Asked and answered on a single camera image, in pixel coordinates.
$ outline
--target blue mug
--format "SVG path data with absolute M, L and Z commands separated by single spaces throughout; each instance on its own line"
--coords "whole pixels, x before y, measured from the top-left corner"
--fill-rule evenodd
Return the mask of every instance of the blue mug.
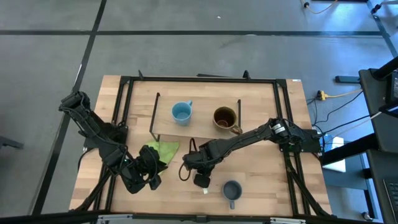
M 192 115 L 192 100 L 178 102 L 172 108 L 174 121 L 181 126 L 188 126 Z

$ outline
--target concrete floor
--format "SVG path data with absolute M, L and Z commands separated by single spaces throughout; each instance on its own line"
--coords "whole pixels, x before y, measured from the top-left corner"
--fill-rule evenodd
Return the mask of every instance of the concrete floor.
M 0 30 L 91 30 L 100 2 L 0 0 Z M 311 2 L 316 11 L 327 5 Z M 383 6 L 377 13 L 394 44 L 398 43 L 397 11 L 395 6 Z M 379 31 L 366 4 L 337 3 L 314 15 L 304 11 L 299 0 L 108 0 L 99 29 Z M 86 35 L 0 35 L 0 135 L 25 144 L 22 151 L 0 150 L 0 217 L 29 213 L 62 116 L 57 111 L 59 102 L 72 89 L 87 41 Z M 306 97 L 313 98 L 317 90 L 336 95 L 358 89 L 359 85 L 336 84 L 333 79 L 356 76 L 358 70 L 380 67 L 391 58 L 379 36 L 97 36 L 80 90 L 95 101 L 103 75 L 137 75 L 138 69 L 148 76 L 212 73 L 231 77 L 249 70 L 256 78 L 299 78 Z M 353 97 L 319 103 L 318 119 L 325 119 L 329 111 Z M 320 127 L 330 129 L 366 114 L 360 96 Z M 367 123 L 342 137 L 352 141 L 372 132 Z M 82 145 L 76 126 L 70 125 L 44 213 L 68 210 Z M 328 193 L 333 213 L 339 217 L 360 219 L 358 214 L 367 210 L 361 192 L 328 187 Z M 347 195 L 362 200 L 347 202 L 343 200 Z

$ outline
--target yellow power strip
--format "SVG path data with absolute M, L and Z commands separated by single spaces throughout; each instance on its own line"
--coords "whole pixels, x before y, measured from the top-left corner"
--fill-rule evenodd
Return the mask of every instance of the yellow power strip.
M 318 90 L 316 99 L 324 101 L 324 100 L 326 100 L 326 98 L 337 98 L 337 97 L 346 96 L 346 95 L 353 94 L 353 93 L 358 93 L 358 92 L 361 92 L 361 91 L 362 91 L 362 89 L 359 89 L 359 90 L 351 91 L 351 92 L 340 94 L 340 95 L 336 95 L 336 96 L 330 96 L 330 95 L 327 95 L 325 93 L 325 91 Z

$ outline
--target green cloth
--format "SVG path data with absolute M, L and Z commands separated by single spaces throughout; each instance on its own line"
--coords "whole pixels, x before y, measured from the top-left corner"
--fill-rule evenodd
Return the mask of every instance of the green cloth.
M 153 147 L 157 151 L 157 153 L 159 153 L 160 161 L 169 164 L 169 162 L 173 159 L 175 153 L 177 153 L 180 143 L 150 141 L 147 143 L 147 145 L 149 147 Z

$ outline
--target mug handle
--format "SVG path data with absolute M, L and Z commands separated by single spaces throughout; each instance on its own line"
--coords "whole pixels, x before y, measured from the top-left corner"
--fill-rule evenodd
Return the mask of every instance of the mug handle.
M 243 133 L 242 129 L 236 124 L 231 128 L 231 132 L 234 134 L 237 134 L 237 135 L 240 135 Z
M 229 208 L 230 209 L 235 209 L 235 202 L 234 201 L 229 201 Z

